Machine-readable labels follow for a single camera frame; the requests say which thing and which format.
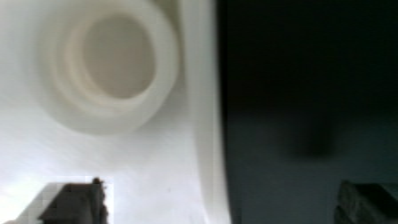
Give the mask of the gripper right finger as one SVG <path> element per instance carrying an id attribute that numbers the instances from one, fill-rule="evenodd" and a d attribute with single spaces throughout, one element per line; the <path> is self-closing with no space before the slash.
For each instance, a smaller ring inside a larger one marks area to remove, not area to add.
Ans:
<path id="1" fill-rule="evenodd" d="M 398 224 L 398 183 L 341 182 L 334 224 Z"/>

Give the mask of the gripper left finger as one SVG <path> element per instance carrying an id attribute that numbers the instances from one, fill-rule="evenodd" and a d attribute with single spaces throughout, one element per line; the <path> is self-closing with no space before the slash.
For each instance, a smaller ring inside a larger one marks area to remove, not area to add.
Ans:
<path id="1" fill-rule="evenodd" d="M 48 183 L 14 224 L 108 224 L 105 198 L 99 178 L 85 183 Z"/>

